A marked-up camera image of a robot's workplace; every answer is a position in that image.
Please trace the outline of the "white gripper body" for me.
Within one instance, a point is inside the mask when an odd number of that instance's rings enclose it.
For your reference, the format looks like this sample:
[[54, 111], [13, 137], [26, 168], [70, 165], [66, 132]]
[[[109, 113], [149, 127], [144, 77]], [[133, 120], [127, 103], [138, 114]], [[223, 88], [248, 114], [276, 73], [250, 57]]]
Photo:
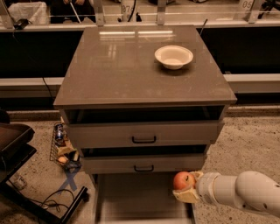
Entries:
[[214, 181], [220, 176], [218, 172], [204, 173], [196, 183], [196, 191], [202, 202], [209, 205], [217, 205], [218, 201], [214, 196]]

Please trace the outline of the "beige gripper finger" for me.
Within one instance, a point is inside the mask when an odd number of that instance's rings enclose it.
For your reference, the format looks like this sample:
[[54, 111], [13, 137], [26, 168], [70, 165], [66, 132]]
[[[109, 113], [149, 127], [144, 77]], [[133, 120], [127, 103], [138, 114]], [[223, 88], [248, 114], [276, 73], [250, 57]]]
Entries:
[[196, 183], [204, 173], [202, 171], [191, 171], [189, 174], [189, 180], [191, 183]]
[[200, 201], [200, 197], [197, 194], [195, 188], [182, 189], [182, 190], [173, 190], [172, 191], [174, 197], [183, 203], [198, 203]]

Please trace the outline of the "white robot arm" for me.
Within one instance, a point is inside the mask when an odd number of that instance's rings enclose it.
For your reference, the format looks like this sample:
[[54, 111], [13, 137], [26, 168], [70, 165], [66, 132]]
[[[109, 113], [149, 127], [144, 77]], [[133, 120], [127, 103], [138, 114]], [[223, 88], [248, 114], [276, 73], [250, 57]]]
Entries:
[[172, 193], [183, 203], [226, 205], [280, 217], [280, 185], [257, 171], [244, 171], [238, 176], [181, 171], [173, 178]]

